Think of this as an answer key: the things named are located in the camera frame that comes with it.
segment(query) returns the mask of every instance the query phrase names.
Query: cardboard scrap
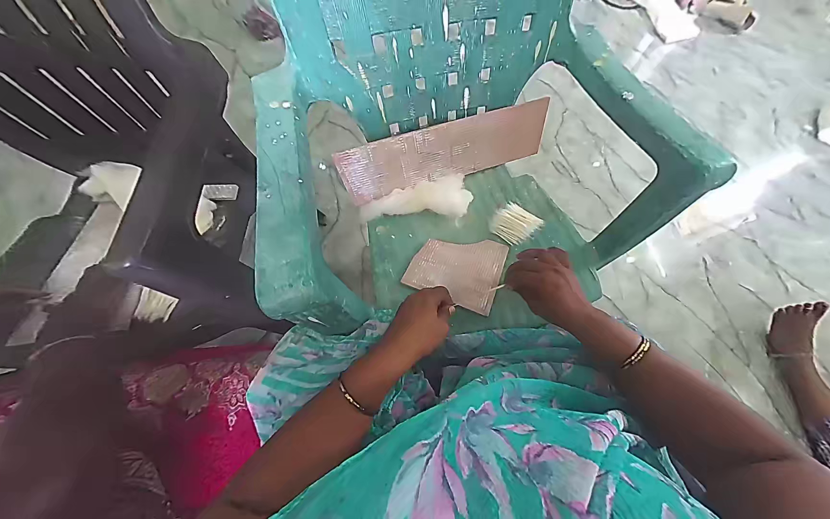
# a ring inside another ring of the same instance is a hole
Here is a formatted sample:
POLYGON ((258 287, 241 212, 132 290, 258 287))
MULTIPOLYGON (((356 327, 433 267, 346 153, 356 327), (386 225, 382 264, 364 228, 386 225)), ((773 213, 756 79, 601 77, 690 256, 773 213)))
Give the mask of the cardboard scrap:
POLYGON ((394 189, 469 174, 539 151, 549 98, 390 136, 332 155, 341 181, 361 206, 394 189))
POLYGON ((445 286, 455 304, 488 317, 507 257, 508 246, 491 240, 459 245, 432 238, 401 281, 419 289, 445 286))

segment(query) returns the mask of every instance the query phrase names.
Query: gold bangle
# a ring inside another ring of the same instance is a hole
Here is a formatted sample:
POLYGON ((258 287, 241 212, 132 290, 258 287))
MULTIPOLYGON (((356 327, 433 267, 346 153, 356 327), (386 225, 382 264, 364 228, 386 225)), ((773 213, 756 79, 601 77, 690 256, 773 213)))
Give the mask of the gold bangle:
POLYGON ((370 418, 375 417, 376 413, 371 413, 370 411, 364 409, 363 406, 358 404, 357 400, 354 400, 354 397, 350 393, 348 393, 348 388, 345 387, 345 382, 341 380, 341 375, 339 375, 339 390, 341 391, 341 395, 345 397, 345 400, 347 400, 349 404, 351 404, 358 411, 360 411, 361 414, 366 415, 370 418))
POLYGON ((636 347, 636 351, 620 364, 620 369, 626 370, 629 366, 642 360, 648 353, 649 348, 652 348, 652 341, 643 336, 642 340, 639 341, 639 346, 636 347))

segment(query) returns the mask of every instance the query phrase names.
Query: teal plastic chair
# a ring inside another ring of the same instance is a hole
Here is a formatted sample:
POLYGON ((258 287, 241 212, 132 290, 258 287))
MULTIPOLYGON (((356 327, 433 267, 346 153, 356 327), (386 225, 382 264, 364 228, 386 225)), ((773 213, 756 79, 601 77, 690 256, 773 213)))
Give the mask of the teal plastic chair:
MULTIPOLYGON (((410 289, 399 278, 428 237, 490 238, 488 217, 517 200, 547 225, 527 247, 570 252, 586 294, 600 297, 594 272, 668 223, 735 173, 732 157, 694 129, 614 58, 597 32, 573 31, 571 0, 280 0, 284 63, 252 78, 257 110, 256 297, 272 319, 354 330, 373 309, 344 286, 322 255, 306 111, 317 100, 343 106, 368 140, 427 123, 510 106, 543 63, 564 65, 600 108, 658 166, 652 183, 591 242, 530 176, 503 166, 467 177, 476 199, 458 227, 432 213, 370 222, 378 306, 410 289), (468 105, 464 91, 469 88, 468 105)), ((512 251, 509 262, 513 260, 512 251)), ((453 331, 535 326, 542 321, 500 291, 489 318, 454 316, 453 331)))

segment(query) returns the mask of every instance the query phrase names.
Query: teal floral saree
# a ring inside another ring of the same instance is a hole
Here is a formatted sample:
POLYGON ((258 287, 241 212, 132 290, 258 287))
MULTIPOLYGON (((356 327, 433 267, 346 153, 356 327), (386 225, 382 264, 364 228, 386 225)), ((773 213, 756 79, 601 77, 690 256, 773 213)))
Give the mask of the teal floral saree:
MULTIPOLYGON (((247 395, 261 441, 375 344, 391 318, 380 313, 349 336, 287 333, 247 395)), ((715 517, 563 330, 454 336, 425 365, 436 367, 437 391, 422 371, 403 377, 366 447, 275 517, 715 517)))

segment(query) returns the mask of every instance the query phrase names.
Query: bare foot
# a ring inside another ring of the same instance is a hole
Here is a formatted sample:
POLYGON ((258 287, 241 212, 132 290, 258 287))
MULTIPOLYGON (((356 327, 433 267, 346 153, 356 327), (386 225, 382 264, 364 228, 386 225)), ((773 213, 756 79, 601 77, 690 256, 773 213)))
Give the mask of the bare foot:
POLYGON ((774 312, 767 333, 767 354, 778 357, 806 357, 813 353, 813 334, 828 303, 818 301, 790 305, 774 312))

